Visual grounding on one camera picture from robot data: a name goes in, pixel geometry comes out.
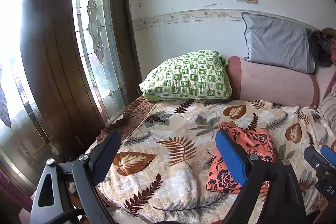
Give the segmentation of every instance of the wall stain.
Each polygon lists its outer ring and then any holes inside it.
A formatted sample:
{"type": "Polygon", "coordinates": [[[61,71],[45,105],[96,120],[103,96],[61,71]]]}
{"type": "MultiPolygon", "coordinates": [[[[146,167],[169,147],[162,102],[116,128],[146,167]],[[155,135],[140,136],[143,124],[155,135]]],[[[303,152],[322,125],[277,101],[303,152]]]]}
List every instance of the wall stain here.
{"type": "Polygon", "coordinates": [[[208,5],[204,6],[204,7],[210,7],[210,6],[215,6],[215,5],[217,5],[217,3],[208,4],[208,5]]]}

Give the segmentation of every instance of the green checkered pillow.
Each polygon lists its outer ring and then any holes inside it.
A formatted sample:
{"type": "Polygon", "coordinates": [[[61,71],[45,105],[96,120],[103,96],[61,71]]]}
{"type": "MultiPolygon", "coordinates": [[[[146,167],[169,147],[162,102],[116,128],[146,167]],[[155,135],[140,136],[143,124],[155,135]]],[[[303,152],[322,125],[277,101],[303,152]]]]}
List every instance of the green checkered pillow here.
{"type": "Polygon", "coordinates": [[[228,61],[212,50],[168,59],[152,70],[140,89],[149,101],[170,99],[225,99],[232,89],[228,61]]]}

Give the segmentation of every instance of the quilted bedspread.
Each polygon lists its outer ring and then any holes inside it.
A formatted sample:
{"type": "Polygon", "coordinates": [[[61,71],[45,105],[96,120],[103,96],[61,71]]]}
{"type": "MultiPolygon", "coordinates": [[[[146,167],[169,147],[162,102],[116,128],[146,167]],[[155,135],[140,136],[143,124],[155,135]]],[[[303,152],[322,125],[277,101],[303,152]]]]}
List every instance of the quilted bedspread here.
{"type": "MultiPolygon", "coordinates": [[[[303,158],[308,146],[335,149],[335,136],[316,108],[283,107],[265,101],[161,101],[123,141],[105,180],[105,198],[147,223],[220,223],[237,195],[206,190],[221,122],[265,128],[276,160],[289,159],[308,213],[325,199],[315,189],[315,171],[303,158]]],[[[266,193],[260,194],[249,223],[255,223],[266,193]]]]}

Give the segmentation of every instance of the striped cushion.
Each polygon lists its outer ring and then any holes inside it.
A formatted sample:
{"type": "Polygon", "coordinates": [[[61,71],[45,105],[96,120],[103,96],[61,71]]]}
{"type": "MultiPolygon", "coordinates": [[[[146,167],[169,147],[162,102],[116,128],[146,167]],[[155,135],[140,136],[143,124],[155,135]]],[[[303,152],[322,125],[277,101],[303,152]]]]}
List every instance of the striped cushion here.
{"type": "Polygon", "coordinates": [[[319,109],[331,130],[336,134],[336,83],[320,103],[319,109]]]}

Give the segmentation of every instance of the pink bolster cushion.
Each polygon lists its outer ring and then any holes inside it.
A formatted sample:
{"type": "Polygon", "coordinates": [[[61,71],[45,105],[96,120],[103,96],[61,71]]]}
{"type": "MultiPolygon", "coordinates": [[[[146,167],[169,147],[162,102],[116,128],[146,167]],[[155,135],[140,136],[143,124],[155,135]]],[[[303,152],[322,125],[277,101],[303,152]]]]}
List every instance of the pink bolster cushion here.
{"type": "Polygon", "coordinates": [[[265,100],[284,106],[305,107],[319,103],[319,86],[312,75],[251,63],[231,56],[227,75],[236,100],[265,100]]]}

